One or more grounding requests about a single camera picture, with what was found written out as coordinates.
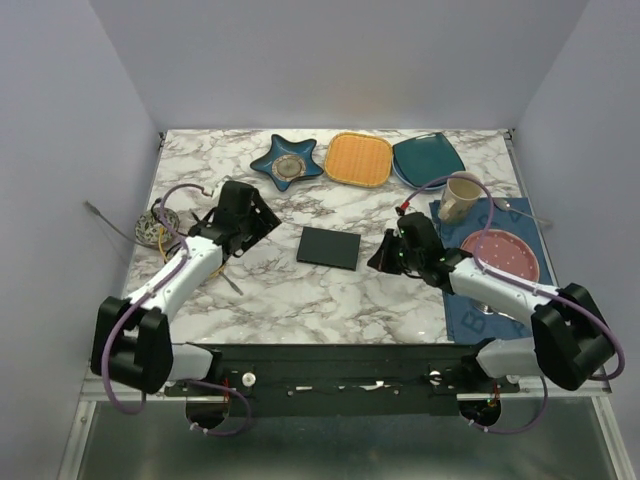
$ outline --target gray wall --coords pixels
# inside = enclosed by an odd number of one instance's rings
[[[589,287],[626,347],[613,407],[640,471],[640,4],[591,0],[518,124],[516,147],[561,282]]]
[[[0,64],[0,471],[49,479],[131,250],[81,202],[131,226],[157,134],[86,0],[3,2]]]
[[[167,127],[512,127],[587,0],[91,0]]]

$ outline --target blue placemat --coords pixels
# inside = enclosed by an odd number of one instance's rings
[[[509,203],[517,210],[531,213],[531,207],[526,198],[510,198]],[[469,235],[481,230],[487,223],[489,204],[486,198],[478,200],[465,221],[458,225],[441,223],[437,215],[439,206],[440,202],[435,201],[429,205],[429,208],[431,218],[445,247],[459,247]],[[532,219],[519,213],[503,212],[496,208],[491,228],[506,230],[527,242],[540,264],[540,283],[551,284],[549,267],[544,258],[536,224]],[[500,315],[485,315],[479,312],[467,297],[446,293],[443,295],[447,336],[456,343],[475,344],[489,337],[512,340],[531,336],[531,331],[521,323]]]

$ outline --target pink plate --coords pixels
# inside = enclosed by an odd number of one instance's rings
[[[463,250],[472,252],[482,232],[473,232],[462,242]],[[520,237],[504,230],[489,230],[480,245],[480,260],[517,277],[537,282],[540,265],[535,253]]]

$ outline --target marble surface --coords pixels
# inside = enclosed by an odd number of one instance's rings
[[[296,182],[279,192],[272,181],[249,168],[269,149],[272,133],[287,140],[315,138],[313,158],[324,164],[329,142],[341,130],[173,130],[169,131],[149,205],[177,183],[214,189],[225,176],[256,186],[282,220],[276,230],[222,278],[207,281],[184,304],[171,324],[174,342],[210,343],[422,343],[447,342],[439,290],[418,280],[384,275],[366,266],[385,228],[395,225],[394,207],[411,190],[391,176],[380,188],[342,185],[326,175]],[[428,130],[369,130],[392,144]],[[501,132],[445,131],[467,170],[496,196],[520,196]],[[422,194],[412,207],[428,212],[440,193]],[[211,199],[181,190],[168,207],[180,214],[181,230],[193,223],[189,210],[204,214]],[[296,262],[303,226],[362,236],[355,272]],[[126,291],[140,287],[162,267],[159,253],[137,248]]]

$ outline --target beige mug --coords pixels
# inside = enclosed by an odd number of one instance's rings
[[[455,172],[452,175],[480,181],[478,177],[469,172]],[[442,194],[438,218],[449,224],[461,222],[481,195],[482,189],[475,183],[464,178],[450,178],[447,180],[447,185]]]

